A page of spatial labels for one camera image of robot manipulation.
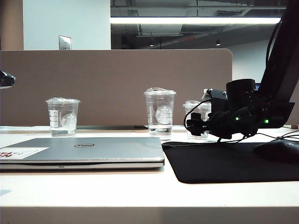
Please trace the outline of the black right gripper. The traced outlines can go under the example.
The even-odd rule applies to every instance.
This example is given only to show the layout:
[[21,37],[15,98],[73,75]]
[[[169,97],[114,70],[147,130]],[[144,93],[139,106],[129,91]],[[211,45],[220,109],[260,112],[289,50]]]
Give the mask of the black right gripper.
[[200,136],[209,130],[212,135],[220,138],[232,138],[232,134],[241,133],[246,137],[257,132],[257,113],[248,107],[235,112],[212,112],[209,115],[208,128],[202,121],[201,113],[191,113],[191,120],[187,121],[187,130],[191,135]]

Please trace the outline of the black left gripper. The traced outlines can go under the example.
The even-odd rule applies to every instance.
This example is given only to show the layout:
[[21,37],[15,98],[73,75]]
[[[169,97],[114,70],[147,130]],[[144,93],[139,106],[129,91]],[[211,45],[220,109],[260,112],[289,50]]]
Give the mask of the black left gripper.
[[1,88],[10,88],[14,86],[15,77],[4,72],[0,71],[0,87]]

